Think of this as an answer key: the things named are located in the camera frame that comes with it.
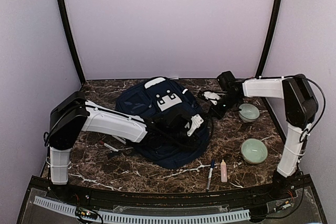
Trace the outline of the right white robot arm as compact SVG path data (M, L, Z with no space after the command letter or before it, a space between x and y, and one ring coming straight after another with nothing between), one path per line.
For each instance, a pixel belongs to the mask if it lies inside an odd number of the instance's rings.
M303 74L243 80L236 79L230 71L221 73L217 81L222 91L206 91L202 96L211 101L209 112L218 119L222 119L226 111L244 97L277 98L284 101L288 131L281 160L272 176L272 185L268 187L269 197L273 200L280 199L296 177L308 136L320 121L316 118L318 100L311 88L314 82Z

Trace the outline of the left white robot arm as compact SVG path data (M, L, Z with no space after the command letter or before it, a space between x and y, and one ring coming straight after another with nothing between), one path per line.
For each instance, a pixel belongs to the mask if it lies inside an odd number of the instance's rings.
M74 197L74 189L67 184L70 152L82 131L116 136L132 143L141 143L154 133L176 143L167 130L153 121L104 108L87 100L83 92L74 92L51 111L49 132L44 133L53 191L63 201Z

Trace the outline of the blue pen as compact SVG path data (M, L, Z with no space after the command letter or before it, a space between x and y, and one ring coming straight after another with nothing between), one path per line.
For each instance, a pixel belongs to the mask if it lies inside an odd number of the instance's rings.
M215 167L215 160L212 159L211 165L210 165L210 168L209 168L208 178L207 178L206 192L208 192L209 189L210 189L211 180L212 180L212 173L213 173L214 167Z

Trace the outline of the navy blue student backpack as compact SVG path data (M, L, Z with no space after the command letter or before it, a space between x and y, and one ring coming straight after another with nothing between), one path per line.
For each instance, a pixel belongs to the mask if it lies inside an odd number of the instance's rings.
M136 84L117 98L115 107L118 112L153 121L176 140L174 143L150 133L141 143L129 143L142 156L163 168L180 168L202 156L209 145L211 131L207 115L188 88L174 80L156 77ZM204 123L188 137L184 126L196 114Z

